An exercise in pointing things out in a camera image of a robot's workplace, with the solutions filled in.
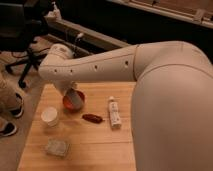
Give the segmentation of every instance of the chair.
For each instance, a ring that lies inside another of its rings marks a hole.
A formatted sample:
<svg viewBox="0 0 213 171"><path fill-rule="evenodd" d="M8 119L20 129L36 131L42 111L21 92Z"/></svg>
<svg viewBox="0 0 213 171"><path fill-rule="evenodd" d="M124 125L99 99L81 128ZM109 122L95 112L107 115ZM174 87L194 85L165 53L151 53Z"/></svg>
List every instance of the chair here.
<svg viewBox="0 0 213 171"><path fill-rule="evenodd" d="M35 43L36 36L48 33L48 25L39 9L38 0L8 2L0 1L0 51L27 52L26 59L5 66L12 73L11 67L26 64L18 81L19 87L25 88L24 79L30 68L38 70L40 60L45 56L35 56L30 44Z"/></svg>

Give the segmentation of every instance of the shoe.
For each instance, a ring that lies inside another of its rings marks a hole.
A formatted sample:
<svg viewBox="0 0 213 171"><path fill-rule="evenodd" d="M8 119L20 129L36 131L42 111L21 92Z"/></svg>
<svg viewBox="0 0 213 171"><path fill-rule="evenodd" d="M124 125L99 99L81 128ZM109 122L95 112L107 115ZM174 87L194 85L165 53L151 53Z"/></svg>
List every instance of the shoe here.
<svg viewBox="0 0 213 171"><path fill-rule="evenodd" d="M18 128L11 122L8 122L3 131L0 131L0 137L8 137L17 132Z"/></svg>
<svg viewBox="0 0 213 171"><path fill-rule="evenodd" d="M18 109L10 110L10 113L14 118L20 118L24 113L24 101L18 93L16 93L16 97L21 100L21 106Z"/></svg>

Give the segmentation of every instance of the wooden tabletop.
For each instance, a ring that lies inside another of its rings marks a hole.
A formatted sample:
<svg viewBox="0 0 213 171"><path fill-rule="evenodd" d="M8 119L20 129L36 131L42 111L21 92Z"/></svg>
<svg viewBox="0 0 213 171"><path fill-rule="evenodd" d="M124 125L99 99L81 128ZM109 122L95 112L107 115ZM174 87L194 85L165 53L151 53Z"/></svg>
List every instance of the wooden tabletop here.
<svg viewBox="0 0 213 171"><path fill-rule="evenodd" d="M135 171L135 159L130 125L131 95L135 83L79 83L85 94L85 106L70 113L62 105L62 96L47 84L32 122L18 167L19 171ZM109 123L108 98L118 102L122 119L120 130ZM59 113L59 124L48 127L41 120L42 111L53 106ZM92 113L104 118L101 124L83 120L82 114ZM48 155L49 139L66 140L70 148L66 157Z"/></svg>

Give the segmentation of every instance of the white cup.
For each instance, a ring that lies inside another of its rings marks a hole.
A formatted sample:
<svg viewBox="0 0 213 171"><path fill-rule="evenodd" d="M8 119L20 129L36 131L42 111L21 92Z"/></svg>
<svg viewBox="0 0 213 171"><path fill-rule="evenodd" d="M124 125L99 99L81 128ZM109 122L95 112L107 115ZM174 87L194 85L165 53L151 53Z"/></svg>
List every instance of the white cup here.
<svg viewBox="0 0 213 171"><path fill-rule="evenodd" d="M47 107L41 114L41 119L49 126L58 124L58 112L54 107Z"/></svg>

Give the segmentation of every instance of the cable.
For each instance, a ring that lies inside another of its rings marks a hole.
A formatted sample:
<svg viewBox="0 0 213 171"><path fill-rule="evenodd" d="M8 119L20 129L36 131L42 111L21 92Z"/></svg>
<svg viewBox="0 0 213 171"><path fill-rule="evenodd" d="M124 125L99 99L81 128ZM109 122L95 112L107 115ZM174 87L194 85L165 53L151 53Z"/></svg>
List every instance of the cable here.
<svg viewBox="0 0 213 171"><path fill-rule="evenodd" d="M45 51L45 50L48 50L48 49L50 49L49 47L48 48L44 48L44 49L41 49L41 50L38 50L38 51L33 51L33 53L41 53L41 52L43 52L43 51ZM23 55L23 56L15 56L14 55L14 52L11 52L11 55L12 55L12 57L14 57L14 58L26 58L28 55Z"/></svg>
<svg viewBox="0 0 213 171"><path fill-rule="evenodd" d="M11 52L12 57L14 58L26 58L28 55L24 55L24 56L15 56L14 52Z"/></svg>

